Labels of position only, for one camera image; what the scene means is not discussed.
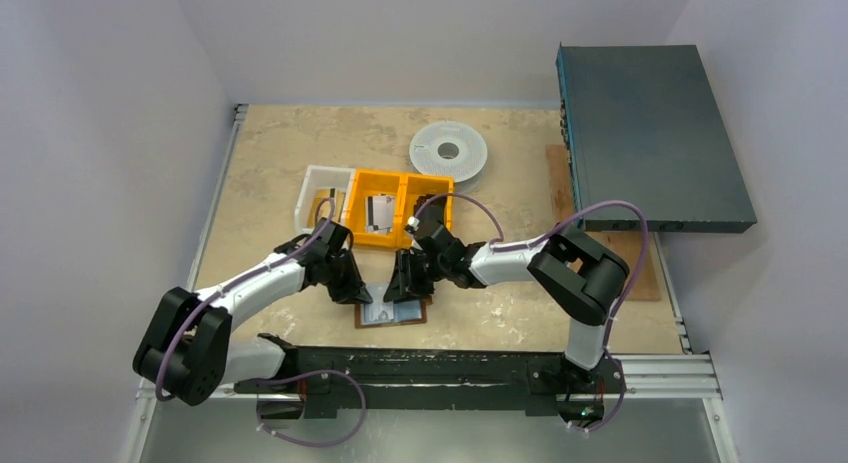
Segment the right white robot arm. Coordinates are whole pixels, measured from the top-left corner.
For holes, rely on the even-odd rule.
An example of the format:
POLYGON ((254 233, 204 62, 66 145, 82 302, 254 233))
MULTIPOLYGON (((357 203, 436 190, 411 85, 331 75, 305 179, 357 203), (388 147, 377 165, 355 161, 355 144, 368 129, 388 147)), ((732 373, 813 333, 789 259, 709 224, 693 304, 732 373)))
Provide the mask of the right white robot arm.
POLYGON ((383 301, 430 297, 442 280, 461 289, 535 282, 570 318, 561 364, 564 382, 584 390, 599 379, 607 321, 630 273, 623 259, 573 225, 539 243, 526 240, 503 247, 465 244, 433 219, 411 217, 406 230, 413 246, 396 251, 383 301))

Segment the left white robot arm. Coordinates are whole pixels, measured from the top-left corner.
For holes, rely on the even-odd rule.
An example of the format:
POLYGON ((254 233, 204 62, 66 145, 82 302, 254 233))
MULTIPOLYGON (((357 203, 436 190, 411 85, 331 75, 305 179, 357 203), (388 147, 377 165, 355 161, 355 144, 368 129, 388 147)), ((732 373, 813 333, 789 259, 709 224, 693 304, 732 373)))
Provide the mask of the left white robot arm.
POLYGON ((352 252, 353 233, 323 218, 310 234, 277 246, 247 271, 201 290, 174 287, 162 296, 132 361, 161 401, 189 406, 222 384, 261 380, 284 392, 297 382, 298 365, 270 337, 235 344, 231 334, 271 304, 312 286, 337 304, 371 300, 352 252))

